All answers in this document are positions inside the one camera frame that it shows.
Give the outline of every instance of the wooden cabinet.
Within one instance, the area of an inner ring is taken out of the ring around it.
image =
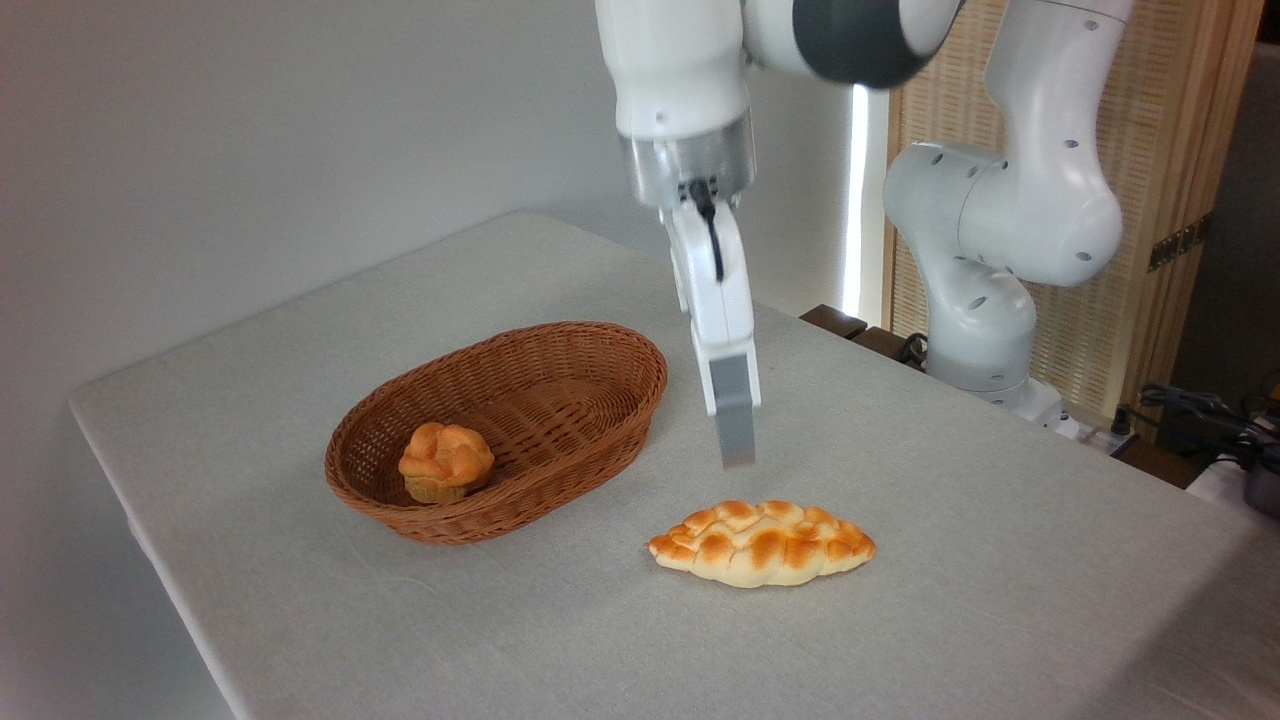
[[[922,140],[998,150],[1004,124],[982,76],[1002,0],[969,0],[942,51],[893,94],[890,156]],[[1028,286],[1038,331],[1032,374],[1110,414],[1147,380],[1167,382],[1211,215],[1262,0],[1137,0],[1098,110],[1102,168],[1125,214],[1107,269],[1076,288]],[[927,329],[920,277],[890,228],[886,323]]]

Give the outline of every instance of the white wall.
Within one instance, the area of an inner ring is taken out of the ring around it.
[[[228,715],[74,387],[513,209],[660,242],[594,23],[590,0],[0,4],[0,716]],[[756,92],[744,228],[788,311],[838,299],[841,94]]]
[[[865,110],[865,126],[855,126],[855,136],[851,138],[863,152],[856,160],[861,160],[861,187],[858,193],[861,199],[856,209],[850,209],[850,215],[855,218],[858,227],[858,242],[861,252],[858,254],[856,263],[859,283],[856,299],[845,290],[845,311],[867,320],[872,325],[884,324],[884,177],[888,174],[888,120],[890,120],[890,94],[888,91],[868,92],[865,105],[854,109],[855,114]]]

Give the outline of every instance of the white device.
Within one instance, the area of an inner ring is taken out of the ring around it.
[[[961,0],[596,0],[636,199],[671,238],[707,414],[726,465],[755,459],[751,291],[733,206],[755,177],[746,64],[891,87]]]
[[[1096,123],[1130,9],[1010,0],[986,74],[1004,151],[915,143],[884,183],[884,210],[924,281],[928,373],[1070,437],[1061,395],[1029,374],[1036,305],[1019,281],[1078,286],[1120,246]]]
[[[596,0],[637,200],[671,237],[681,307],[726,465],[754,459],[760,404],[750,286],[732,209],[755,176],[745,69],[873,88],[910,79],[963,0]],[[1132,0],[1010,0],[987,67],[1004,152],[916,143],[884,186],[929,304],[927,370],[1074,434],[1029,377],[1036,307],[1020,279],[1075,286],[1119,247],[1096,119]]]

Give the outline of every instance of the bread roll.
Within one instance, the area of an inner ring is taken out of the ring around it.
[[[426,423],[413,430],[399,460],[404,489],[419,502],[457,502],[489,482],[493,452],[480,433]]]
[[[876,543],[820,507],[728,500],[653,538],[649,552],[663,568],[755,588],[799,585],[852,570],[876,555]]]

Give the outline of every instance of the wicker basket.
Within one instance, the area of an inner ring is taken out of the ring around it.
[[[325,454],[329,487],[397,533],[463,544],[521,528],[631,464],[667,387],[644,336],[608,323],[506,332],[388,380],[357,404]],[[449,505],[420,505],[397,470],[413,429],[435,420],[477,430],[495,461],[489,484]]]

